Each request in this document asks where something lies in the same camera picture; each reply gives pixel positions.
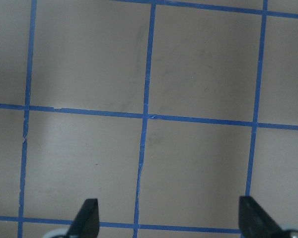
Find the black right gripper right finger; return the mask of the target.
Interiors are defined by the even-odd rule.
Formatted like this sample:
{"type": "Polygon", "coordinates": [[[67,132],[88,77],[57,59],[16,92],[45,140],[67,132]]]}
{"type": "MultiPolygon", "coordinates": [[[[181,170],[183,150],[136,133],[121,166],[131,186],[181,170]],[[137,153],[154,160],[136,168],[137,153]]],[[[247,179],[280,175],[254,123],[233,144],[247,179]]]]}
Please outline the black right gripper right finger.
{"type": "Polygon", "coordinates": [[[283,229],[251,196],[239,197],[239,230],[244,238],[298,238],[298,229],[283,229]]]}

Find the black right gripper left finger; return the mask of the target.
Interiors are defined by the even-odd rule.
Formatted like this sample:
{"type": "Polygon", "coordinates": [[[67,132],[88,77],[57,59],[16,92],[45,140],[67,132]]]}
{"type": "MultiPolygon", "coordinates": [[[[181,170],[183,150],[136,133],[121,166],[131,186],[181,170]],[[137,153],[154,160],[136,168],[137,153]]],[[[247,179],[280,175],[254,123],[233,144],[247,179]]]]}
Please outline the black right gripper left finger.
{"type": "Polygon", "coordinates": [[[97,238],[100,231],[97,198],[86,199],[68,229],[55,229],[47,238],[97,238]]]}

